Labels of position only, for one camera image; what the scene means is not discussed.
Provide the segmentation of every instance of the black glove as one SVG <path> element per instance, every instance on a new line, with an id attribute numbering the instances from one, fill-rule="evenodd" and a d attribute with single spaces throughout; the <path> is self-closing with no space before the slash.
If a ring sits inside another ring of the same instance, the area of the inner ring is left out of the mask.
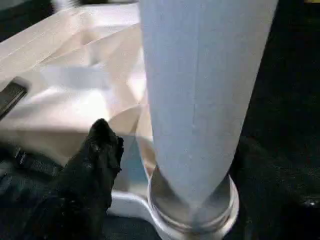
<path id="1" fill-rule="evenodd" d="M 99 239 L 123 152 L 123 139 L 99 119 L 79 152 L 47 186 L 18 239 Z"/>

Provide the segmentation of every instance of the white fabric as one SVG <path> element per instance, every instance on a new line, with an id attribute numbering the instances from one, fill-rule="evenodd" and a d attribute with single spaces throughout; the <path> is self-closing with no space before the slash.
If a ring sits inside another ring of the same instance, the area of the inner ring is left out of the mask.
<path id="1" fill-rule="evenodd" d="M 61 11 L 0 43 L 0 90 L 16 76 L 28 94 L 0 121 L 2 140 L 64 165 L 98 118 L 135 135 L 147 105 L 138 6 Z"/>

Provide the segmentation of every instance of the metal bracket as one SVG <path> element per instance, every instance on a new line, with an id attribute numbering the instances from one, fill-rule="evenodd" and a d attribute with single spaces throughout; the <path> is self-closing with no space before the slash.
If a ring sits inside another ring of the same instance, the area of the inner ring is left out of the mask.
<path id="1" fill-rule="evenodd" d="M 183 231 L 176 228 L 154 208 L 150 201 L 151 170 L 155 169 L 152 162 L 141 159 L 138 143 L 133 136 L 123 136 L 125 143 L 131 143 L 127 156 L 121 163 L 122 172 L 115 181 L 112 191 L 112 205 L 108 214 L 140 218 L 151 223 L 163 240 L 201 240 L 222 239 L 232 228 L 239 212 L 239 196 L 234 182 L 230 179 L 229 214 L 217 228 L 209 230 Z"/>

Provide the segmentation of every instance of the black gloved hand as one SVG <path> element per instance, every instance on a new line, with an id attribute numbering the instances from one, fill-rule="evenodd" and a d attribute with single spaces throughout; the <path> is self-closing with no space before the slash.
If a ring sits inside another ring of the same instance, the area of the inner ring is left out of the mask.
<path id="1" fill-rule="evenodd" d="M 99 239 L 123 152 L 123 139 L 99 119 L 79 152 L 49 184 L 18 239 Z"/>

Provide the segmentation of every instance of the black fabric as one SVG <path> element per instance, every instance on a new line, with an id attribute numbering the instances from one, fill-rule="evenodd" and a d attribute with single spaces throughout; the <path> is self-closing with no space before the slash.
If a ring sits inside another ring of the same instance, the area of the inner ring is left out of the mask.
<path id="1" fill-rule="evenodd" d="M 320 239 L 320 25 L 309 10 L 279 2 L 231 168 L 245 217 L 225 239 Z"/>
<path id="2" fill-rule="evenodd" d="M 28 0 L 0 10 L 0 42 L 53 14 L 50 0 Z"/>
<path id="3" fill-rule="evenodd" d="M 12 163 L 0 180 L 0 239 L 103 237 L 102 224 L 124 152 L 123 139 L 106 121 L 100 119 L 92 126 L 63 169 L 55 170 L 57 165 L 43 155 L 9 144 L 0 146 L 0 152 L 1 164 Z"/>

